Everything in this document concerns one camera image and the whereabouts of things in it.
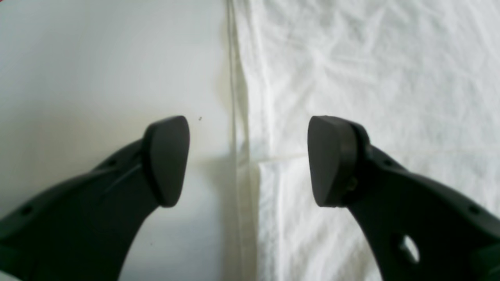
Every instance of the white cloth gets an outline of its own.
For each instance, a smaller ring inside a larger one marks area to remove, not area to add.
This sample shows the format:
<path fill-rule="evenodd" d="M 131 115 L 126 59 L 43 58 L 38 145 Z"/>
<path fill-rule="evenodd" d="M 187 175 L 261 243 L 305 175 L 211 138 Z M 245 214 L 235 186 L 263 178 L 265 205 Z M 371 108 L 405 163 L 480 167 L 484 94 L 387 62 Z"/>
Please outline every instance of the white cloth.
<path fill-rule="evenodd" d="M 314 115 L 362 124 L 411 171 L 500 215 L 497 2 L 233 0 L 233 12 L 259 280 L 380 278 L 349 213 L 311 201 Z"/>

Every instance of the white table surface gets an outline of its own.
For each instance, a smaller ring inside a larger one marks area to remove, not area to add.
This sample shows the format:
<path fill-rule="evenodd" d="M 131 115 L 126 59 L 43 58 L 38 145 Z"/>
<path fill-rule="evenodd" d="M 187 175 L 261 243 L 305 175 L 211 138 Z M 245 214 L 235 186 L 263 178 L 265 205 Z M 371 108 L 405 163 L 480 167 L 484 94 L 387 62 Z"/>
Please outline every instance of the white table surface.
<path fill-rule="evenodd" d="M 240 279 L 232 110 L 223 0 L 0 2 L 0 218 L 149 123 L 189 122 L 180 200 L 120 280 Z"/>

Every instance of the black plastic arm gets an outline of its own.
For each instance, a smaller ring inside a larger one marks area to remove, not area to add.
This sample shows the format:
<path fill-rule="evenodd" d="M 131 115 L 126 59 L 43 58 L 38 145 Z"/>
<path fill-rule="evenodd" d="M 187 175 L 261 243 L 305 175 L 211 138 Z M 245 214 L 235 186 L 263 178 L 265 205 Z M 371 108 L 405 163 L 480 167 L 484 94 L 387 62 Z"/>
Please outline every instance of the black plastic arm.
<path fill-rule="evenodd" d="M 357 123 L 314 116 L 307 145 L 316 203 L 349 209 L 385 281 L 500 280 L 500 220 L 487 210 L 407 171 Z"/>
<path fill-rule="evenodd" d="M 0 270 L 24 281 L 117 280 L 134 237 L 158 206 L 174 206 L 189 150 L 183 116 L 89 173 L 49 188 L 0 220 Z"/>

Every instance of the wrinkled white fabric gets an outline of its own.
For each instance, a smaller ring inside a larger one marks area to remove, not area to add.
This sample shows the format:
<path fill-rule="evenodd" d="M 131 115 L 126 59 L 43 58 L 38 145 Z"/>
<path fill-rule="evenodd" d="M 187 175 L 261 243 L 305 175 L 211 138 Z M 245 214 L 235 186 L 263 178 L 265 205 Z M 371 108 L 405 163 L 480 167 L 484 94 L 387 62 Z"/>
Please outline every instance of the wrinkled white fabric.
<path fill-rule="evenodd" d="M 233 0 L 259 280 L 380 278 L 349 214 L 311 201 L 314 115 L 500 215 L 499 5 Z"/>

